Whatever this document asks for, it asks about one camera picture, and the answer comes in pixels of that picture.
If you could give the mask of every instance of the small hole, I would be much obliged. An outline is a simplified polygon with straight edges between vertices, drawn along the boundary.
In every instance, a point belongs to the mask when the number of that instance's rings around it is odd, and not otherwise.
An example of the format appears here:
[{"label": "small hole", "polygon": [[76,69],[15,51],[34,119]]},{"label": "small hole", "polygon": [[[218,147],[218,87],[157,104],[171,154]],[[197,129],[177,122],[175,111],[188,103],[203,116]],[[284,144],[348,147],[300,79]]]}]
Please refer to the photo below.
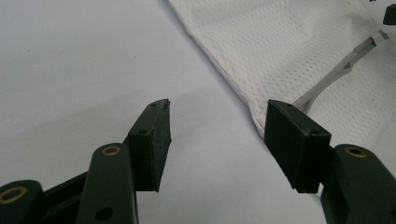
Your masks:
[{"label": "small hole", "polygon": [[0,193],[0,204],[13,203],[21,198],[27,192],[27,188],[23,186],[7,189]]},{"label": "small hole", "polygon": [[22,191],[20,189],[15,189],[15,190],[12,190],[9,193],[3,195],[2,199],[3,200],[10,200],[10,199],[13,199],[15,197],[18,197],[21,193],[22,193]]},{"label": "small hole", "polygon": [[354,149],[354,148],[350,149],[349,152],[352,153],[353,155],[356,155],[356,156],[363,155],[363,153],[360,150],[357,150],[357,149]]},{"label": "small hole", "polygon": [[363,150],[361,150],[359,148],[354,148],[354,147],[346,148],[346,153],[348,153],[351,156],[359,157],[359,158],[367,157],[367,153],[366,152],[364,152]]},{"label": "small hole", "polygon": [[117,151],[117,148],[116,148],[116,147],[110,147],[110,148],[108,148],[108,149],[106,150],[106,153],[110,154],[110,153],[114,153],[114,152],[116,152],[116,151]]},{"label": "small hole", "polygon": [[96,220],[98,221],[106,221],[113,215],[113,209],[111,208],[102,208],[99,212],[96,213]]},{"label": "small hole", "polygon": [[121,149],[119,147],[107,147],[102,150],[104,156],[114,156],[117,155]]}]

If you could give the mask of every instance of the brass ring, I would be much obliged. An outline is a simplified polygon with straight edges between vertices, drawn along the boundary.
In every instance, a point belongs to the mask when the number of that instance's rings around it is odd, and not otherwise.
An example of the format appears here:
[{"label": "brass ring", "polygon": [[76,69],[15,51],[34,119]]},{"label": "brass ring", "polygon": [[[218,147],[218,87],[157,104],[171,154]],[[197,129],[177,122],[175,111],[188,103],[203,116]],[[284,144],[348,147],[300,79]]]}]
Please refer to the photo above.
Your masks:
[{"label": "brass ring", "polygon": [[107,147],[102,150],[104,156],[114,156],[121,151],[119,147]]},{"label": "brass ring", "polygon": [[[7,197],[8,194],[14,193],[17,191],[16,195],[12,195],[11,197]],[[17,186],[11,189],[7,189],[6,191],[0,194],[0,204],[5,203],[13,203],[21,198],[27,192],[27,188],[24,186]]]},{"label": "brass ring", "polygon": [[358,158],[366,158],[367,157],[367,153],[365,151],[361,150],[360,148],[356,148],[356,147],[347,147],[346,153],[351,156],[358,157]]}]

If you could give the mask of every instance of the white mesh fabric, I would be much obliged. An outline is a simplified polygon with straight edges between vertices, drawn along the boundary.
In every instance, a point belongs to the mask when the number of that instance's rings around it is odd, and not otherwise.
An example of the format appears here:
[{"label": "white mesh fabric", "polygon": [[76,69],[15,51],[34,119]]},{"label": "white mesh fabric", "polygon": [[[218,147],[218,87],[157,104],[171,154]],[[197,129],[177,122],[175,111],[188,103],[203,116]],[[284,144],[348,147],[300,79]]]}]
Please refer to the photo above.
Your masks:
[{"label": "white mesh fabric", "polygon": [[332,133],[332,145],[373,148],[396,115],[396,50],[388,40],[326,89],[309,116]]},{"label": "white mesh fabric", "polygon": [[377,30],[355,1],[170,2],[248,105],[261,136],[268,99],[293,103]]}]

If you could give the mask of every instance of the black mechanical part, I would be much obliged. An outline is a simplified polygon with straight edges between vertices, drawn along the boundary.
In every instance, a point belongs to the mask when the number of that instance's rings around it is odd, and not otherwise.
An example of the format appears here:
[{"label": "black mechanical part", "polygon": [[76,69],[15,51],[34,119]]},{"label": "black mechanical part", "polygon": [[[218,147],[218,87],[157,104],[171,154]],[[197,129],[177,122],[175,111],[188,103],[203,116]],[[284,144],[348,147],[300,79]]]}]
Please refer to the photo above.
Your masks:
[{"label": "black mechanical part", "polygon": [[384,25],[396,25],[396,4],[387,7],[382,23]]},{"label": "black mechanical part", "polygon": [[[313,130],[323,138],[315,139]],[[268,101],[265,144],[297,191],[323,184],[327,223],[396,223],[396,180],[387,168],[365,148],[331,148],[329,140],[328,132],[293,105]]]},{"label": "black mechanical part", "polygon": [[320,199],[329,224],[396,223],[396,181],[373,152],[339,145],[330,160],[335,183]]},{"label": "black mechanical part", "polygon": [[264,142],[291,187],[317,193],[331,134],[293,105],[269,100]]},{"label": "black mechanical part", "polygon": [[159,191],[171,144],[169,100],[149,104],[123,141],[131,149],[137,191]]},{"label": "black mechanical part", "polygon": [[105,145],[93,153],[76,224],[138,223],[131,167],[124,144]]},{"label": "black mechanical part", "polygon": [[15,181],[0,188],[0,223],[27,224],[45,213],[41,185],[34,180]]},{"label": "black mechanical part", "polygon": [[[94,210],[91,206],[96,204],[92,204],[93,200],[89,199],[93,197],[90,195],[90,192],[107,191],[110,189],[110,186],[119,196],[121,194],[126,195],[129,192],[131,192],[131,196],[122,197],[122,199],[119,197],[119,204],[116,204],[114,207],[102,207],[99,211],[96,211],[94,221],[97,222],[93,223],[109,223],[110,219],[111,222],[115,223],[138,223],[135,192],[137,190],[158,191],[161,183],[163,168],[171,143],[169,105],[170,101],[163,99],[153,102],[146,107],[128,133],[123,144],[111,145],[117,146],[120,149],[123,148],[122,153],[119,152],[122,156],[122,161],[112,163],[111,167],[107,164],[107,161],[97,160],[96,156],[98,153],[94,153],[92,156],[92,172],[89,171],[88,173],[78,175],[52,189],[46,190],[44,193],[38,182],[30,180],[16,181],[1,187],[0,223],[76,223],[78,210],[83,211],[80,212],[81,214],[88,214],[88,211]],[[109,148],[105,150],[106,155],[102,154],[101,156],[110,156],[115,151],[117,150]],[[102,174],[104,175],[99,175],[97,170],[101,168],[94,165],[96,161],[103,163],[107,167],[106,172],[108,173],[103,171]],[[82,195],[83,191],[87,191],[84,195],[88,194],[88,196]],[[84,203],[82,206],[81,197],[87,197],[89,199],[88,202],[85,200],[87,203]],[[102,200],[101,202],[105,201],[102,196],[99,196],[99,198],[97,200]],[[128,202],[131,202],[129,212],[131,213],[132,221],[126,222],[131,219],[125,218],[120,222],[118,216],[121,214],[121,210],[119,210],[121,208],[118,205],[126,209],[129,206]]]}]

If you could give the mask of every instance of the perforated fabric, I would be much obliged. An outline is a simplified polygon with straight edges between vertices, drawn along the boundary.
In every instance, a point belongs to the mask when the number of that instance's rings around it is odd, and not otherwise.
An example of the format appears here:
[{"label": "perforated fabric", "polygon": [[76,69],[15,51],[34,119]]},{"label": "perforated fabric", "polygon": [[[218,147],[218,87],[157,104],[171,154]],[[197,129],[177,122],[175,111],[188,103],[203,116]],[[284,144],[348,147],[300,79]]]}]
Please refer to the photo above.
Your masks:
[{"label": "perforated fabric", "polygon": [[396,115],[396,51],[391,40],[360,59],[313,103],[309,116],[332,133],[332,145],[373,148]]},{"label": "perforated fabric", "polygon": [[[371,16],[356,1],[170,2],[188,33],[248,105],[261,136],[268,99],[295,102],[377,31]],[[366,74],[362,71],[365,67],[361,65],[355,74]],[[367,73],[376,72],[377,64],[371,68]],[[337,96],[338,104],[349,105],[347,98],[338,93],[326,94]],[[368,132],[366,124],[351,132],[340,128],[341,121],[329,125],[332,120],[347,118],[336,106],[326,106],[327,113],[323,114],[319,108],[327,104],[326,100],[323,95],[311,115],[329,131],[337,132],[340,136],[336,137],[337,142],[341,141],[343,133],[354,136]],[[357,137],[348,140],[353,144],[361,142]]]}]

